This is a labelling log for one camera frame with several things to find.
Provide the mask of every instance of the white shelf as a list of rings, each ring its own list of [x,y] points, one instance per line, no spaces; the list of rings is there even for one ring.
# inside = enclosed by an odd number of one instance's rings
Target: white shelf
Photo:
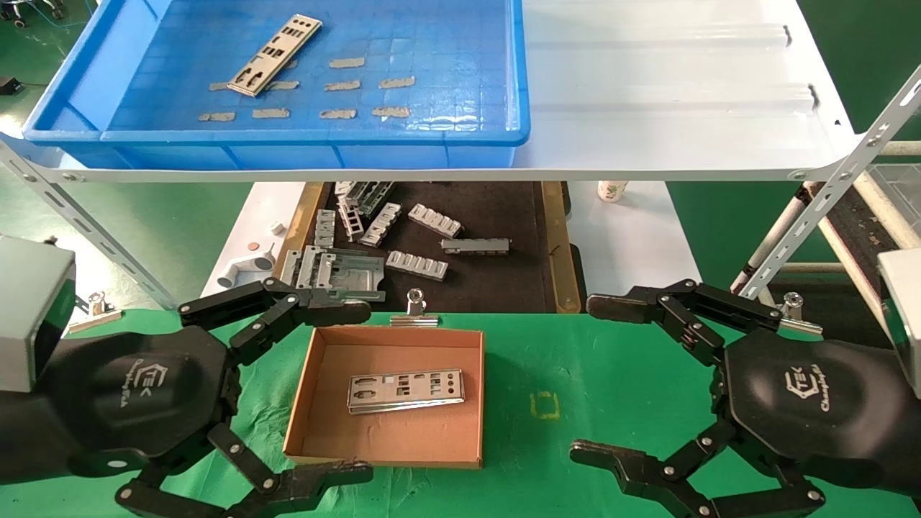
[[[91,182],[785,180],[842,159],[857,143],[796,0],[524,6],[531,135],[511,169],[79,175]]]

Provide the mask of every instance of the blue plastic crate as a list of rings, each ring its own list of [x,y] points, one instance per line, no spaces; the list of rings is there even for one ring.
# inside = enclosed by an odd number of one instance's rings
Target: blue plastic crate
[[[209,89],[296,13],[323,23],[275,77],[297,88]],[[329,67],[353,57],[365,65]],[[265,108],[290,117],[252,117]],[[320,118],[332,109],[357,116]],[[199,121],[210,112],[236,119]],[[105,0],[23,131],[91,168],[182,170],[509,167],[529,132],[521,0]]]

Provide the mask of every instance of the open cardboard tray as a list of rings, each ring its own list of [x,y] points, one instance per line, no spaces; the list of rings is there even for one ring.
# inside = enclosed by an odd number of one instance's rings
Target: open cardboard tray
[[[463,403],[353,416],[360,374],[460,369]],[[483,466],[484,336],[480,331],[375,326],[316,328],[291,411],[284,453],[299,464]]]

